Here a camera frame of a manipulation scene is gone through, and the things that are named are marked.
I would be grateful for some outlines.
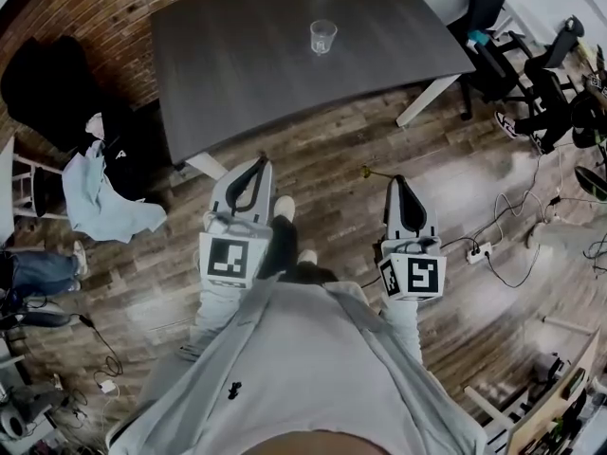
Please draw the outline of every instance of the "wooden floor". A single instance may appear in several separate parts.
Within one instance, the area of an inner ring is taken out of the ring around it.
[[[265,152],[276,172],[278,194],[295,198],[295,224],[301,248],[313,248],[320,263],[345,280],[361,284],[377,271],[372,243],[383,234],[382,209],[387,180],[364,179],[366,164],[381,173],[402,173],[434,200],[443,243],[470,235],[490,222],[496,195],[504,192],[518,203],[532,183],[538,158],[527,141],[512,141],[492,120],[496,105],[475,100],[474,120],[459,118],[457,85],[416,118],[408,129],[395,126],[396,117],[421,88],[399,90],[356,100],[309,118],[231,143],[215,156],[228,168]],[[561,143],[570,142],[566,136]],[[594,167],[590,152],[563,146],[564,197],[590,198],[579,188],[573,167]],[[561,185],[560,158],[542,158],[533,191],[543,206]],[[91,317],[116,349],[124,366],[117,379],[120,399],[105,409],[103,430],[133,408],[143,380],[157,359],[179,346],[188,334],[198,306],[199,275],[195,266],[197,233],[202,228],[213,183],[186,169],[158,173],[155,192],[167,205],[169,217],[156,233],[139,234],[129,245],[95,243],[67,227],[45,223],[30,234],[19,234],[19,246],[70,249],[83,239],[91,274],[83,291],[58,302],[70,312]],[[498,209],[506,203],[501,200]],[[601,206],[563,201],[558,214],[584,222]],[[527,231],[542,217],[531,197],[519,217],[500,221],[504,240],[493,262],[509,282],[518,282],[529,268],[534,251],[525,249]],[[497,243],[498,228],[480,236]],[[588,327],[607,328],[607,287],[597,279],[589,261],[543,248],[528,281],[511,289],[496,279],[485,262],[465,261],[469,242],[445,249],[448,275],[444,298],[420,311],[425,364],[450,395],[477,414],[463,394],[468,384],[495,402],[522,386],[534,353],[533,325],[541,315],[553,315]],[[377,301],[379,283],[366,289]],[[92,374],[108,354],[95,335],[81,324],[58,330],[28,329],[11,334],[13,348],[28,354],[26,366],[34,380],[58,373],[70,389],[85,394],[80,406],[87,418],[78,421],[66,410],[54,414],[67,435],[90,443],[101,441],[101,410],[110,399],[101,394]],[[597,366],[607,359],[601,343]]]

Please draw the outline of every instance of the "desk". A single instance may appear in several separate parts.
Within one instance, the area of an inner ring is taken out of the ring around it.
[[[546,324],[552,324],[566,329],[575,334],[586,336],[586,340],[579,350],[577,356],[572,359],[571,365],[563,373],[557,383],[547,392],[520,421],[514,423],[509,417],[501,413],[491,405],[487,399],[481,396],[470,386],[464,389],[469,398],[482,410],[489,414],[508,432],[506,455],[518,455],[524,448],[534,441],[539,441],[548,432],[550,423],[561,417],[571,405],[579,398],[584,390],[595,361],[598,347],[599,330],[589,330],[578,325],[558,320],[557,318],[543,318]],[[574,378],[579,368],[586,371],[583,382],[569,396],[563,399],[565,388]]]
[[[339,30],[317,56],[320,19]],[[181,0],[152,15],[152,37],[174,164],[307,110],[433,81],[403,126],[474,70],[423,0]]]

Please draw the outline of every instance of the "power strip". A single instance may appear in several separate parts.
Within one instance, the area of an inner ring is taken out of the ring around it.
[[[478,250],[476,248],[471,249],[468,252],[468,263],[470,263],[470,264],[477,264],[481,260],[485,259],[485,254],[486,253],[489,256],[491,254],[493,254],[493,247],[491,246],[491,243],[484,243],[483,245],[479,245],[479,249]]]

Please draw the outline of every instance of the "small logo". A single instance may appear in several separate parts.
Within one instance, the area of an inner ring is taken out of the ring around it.
[[[230,395],[228,396],[228,399],[236,399],[236,396],[238,396],[238,391],[242,387],[242,383],[231,383]]]

